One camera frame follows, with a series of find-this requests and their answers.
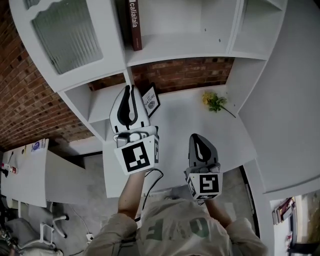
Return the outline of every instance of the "desk surface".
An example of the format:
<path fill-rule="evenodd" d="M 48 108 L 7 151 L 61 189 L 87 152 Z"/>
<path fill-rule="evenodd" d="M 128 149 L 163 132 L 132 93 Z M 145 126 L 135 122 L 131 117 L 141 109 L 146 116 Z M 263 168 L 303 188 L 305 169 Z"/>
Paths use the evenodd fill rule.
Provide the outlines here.
<path fill-rule="evenodd" d="M 27 204 L 46 207 L 45 170 L 49 139 L 45 140 L 45 148 L 31 152 L 32 144 L 18 147 L 3 154 L 2 162 L 18 168 L 18 173 L 1 173 L 1 194 Z"/>
<path fill-rule="evenodd" d="M 202 103 L 204 91 L 214 90 L 226 96 L 225 86 L 214 86 L 183 90 L 159 95 L 160 107 L 150 118 L 158 126 L 159 169 L 164 177 L 154 186 L 153 191 L 186 184 L 184 170 L 189 167 L 189 138 L 193 133 L 204 136 L 217 149 L 221 172 L 239 167 L 256 158 L 256 151 L 240 117 L 234 118 L 222 110 L 208 111 Z M 103 166 L 106 195 L 119 197 L 128 176 L 122 171 L 114 154 L 116 143 L 103 145 Z M 146 193 L 159 176 L 154 171 L 147 176 L 143 186 Z"/>

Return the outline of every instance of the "yellow flower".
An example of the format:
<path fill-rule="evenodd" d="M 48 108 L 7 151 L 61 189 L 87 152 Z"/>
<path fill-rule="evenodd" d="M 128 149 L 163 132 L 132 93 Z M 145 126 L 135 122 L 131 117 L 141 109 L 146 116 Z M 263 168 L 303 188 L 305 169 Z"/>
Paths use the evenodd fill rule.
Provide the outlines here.
<path fill-rule="evenodd" d="M 202 102 L 205 105 L 209 105 L 209 101 L 213 98 L 212 92 L 205 91 L 202 96 Z"/>

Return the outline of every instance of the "wire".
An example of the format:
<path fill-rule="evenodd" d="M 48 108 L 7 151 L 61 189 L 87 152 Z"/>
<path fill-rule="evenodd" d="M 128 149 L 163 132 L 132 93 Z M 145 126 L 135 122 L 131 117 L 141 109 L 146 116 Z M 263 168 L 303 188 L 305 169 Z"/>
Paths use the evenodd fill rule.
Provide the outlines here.
<path fill-rule="evenodd" d="M 71 206 L 71 204 L 69 204 L 69 206 L 74 211 L 74 213 L 82 220 L 83 224 L 85 225 L 86 231 L 88 232 L 88 234 L 90 234 L 89 229 L 88 229 L 87 224 L 85 223 L 84 219 L 81 218 L 81 216 L 75 211 L 75 209 Z"/>
<path fill-rule="evenodd" d="M 205 200 L 203 200 L 203 202 L 200 202 L 200 203 L 199 203 L 199 201 L 201 201 L 201 200 L 203 200 L 203 199 L 199 199 L 199 200 L 197 201 L 198 206 L 202 206 L 202 205 L 205 203 Z"/>
<path fill-rule="evenodd" d="M 80 254 L 80 253 L 83 253 L 85 250 L 81 250 L 81 251 L 79 251 L 78 253 L 75 253 L 75 254 L 71 254 L 71 255 L 69 255 L 69 256 L 75 256 L 75 255 L 78 255 L 78 254 Z"/>
<path fill-rule="evenodd" d="M 153 189 L 153 187 L 157 184 L 158 181 L 161 180 L 161 178 L 164 176 L 164 173 L 162 171 L 160 171 L 159 169 L 157 168 L 151 168 L 149 170 L 147 170 L 147 174 L 144 176 L 144 177 L 147 177 L 150 173 L 152 173 L 153 171 L 158 171 L 160 173 L 160 176 L 155 180 L 155 182 L 152 184 L 152 186 L 149 188 L 148 192 L 146 193 L 146 196 L 145 196 L 145 199 L 144 199 L 144 202 L 143 202 L 143 205 L 142 205 L 142 210 L 145 208 L 145 204 L 146 204 L 146 201 L 147 201 L 147 198 L 148 198 L 148 195 L 150 193 L 150 191 Z M 138 217 L 136 218 L 134 221 L 135 222 L 138 222 L 140 221 L 141 217 Z"/>
<path fill-rule="evenodd" d="M 14 154 L 14 152 L 12 151 L 11 155 L 10 155 L 10 158 L 9 158 L 9 161 L 8 161 L 8 164 L 10 163 L 10 160 L 11 160 L 13 154 Z"/>

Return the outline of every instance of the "electrical outlet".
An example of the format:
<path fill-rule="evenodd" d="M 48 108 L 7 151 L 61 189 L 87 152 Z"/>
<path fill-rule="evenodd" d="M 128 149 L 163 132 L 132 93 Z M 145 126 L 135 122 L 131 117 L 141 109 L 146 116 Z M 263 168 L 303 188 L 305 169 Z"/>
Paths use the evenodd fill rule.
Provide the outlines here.
<path fill-rule="evenodd" d="M 94 239 L 94 236 L 92 234 L 87 234 L 86 238 L 88 239 L 87 244 L 89 244 Z"/>

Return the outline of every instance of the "white desk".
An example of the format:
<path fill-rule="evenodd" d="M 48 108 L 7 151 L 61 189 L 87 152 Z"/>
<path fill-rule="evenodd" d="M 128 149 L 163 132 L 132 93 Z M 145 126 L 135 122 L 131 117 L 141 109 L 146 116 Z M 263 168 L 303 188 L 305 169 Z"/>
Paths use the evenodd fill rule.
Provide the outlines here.
<path fill-rule="evenodd" d="M 89 171 L 66 161 L 45 149 L 31 152 L 32 144 L 3 154 L 3 163 L 18 168 L 17 174 L 1 174 L 1 194 L 11 199 L 39 207 L 47 201 L 66 204 L 86 204 L 92 179 Z"/>
<path fill-rule="evenodd" d="M 227 172 L 256 158 L 255 148 L 240 117 L 234 118 L 224 110 L 218 113 L 210 112 L 202 103 L 202 95 L 208 90 L 212 88 L 159 95 L 161 106 L 150 118 L 150 122 L 159 127 L 158 168 L 164 177 L 152 191 L 186 184 L 184 171 L 189 167 L 189 138 L 193 133 L 204 136 L 216 147 L 221 172 Z M 227 96 L 225 86 L 215 86 L 214 91 L 220 96 Z M 115 156 L 115 148 L 116 143 L 111 140 L 103 145 L 102 150 L 108 198 L 119 197 L 128 179 Z M 142 190 L 144 193 L 158 176 L 159 173 L 153 171 L 146 177 Z"/>

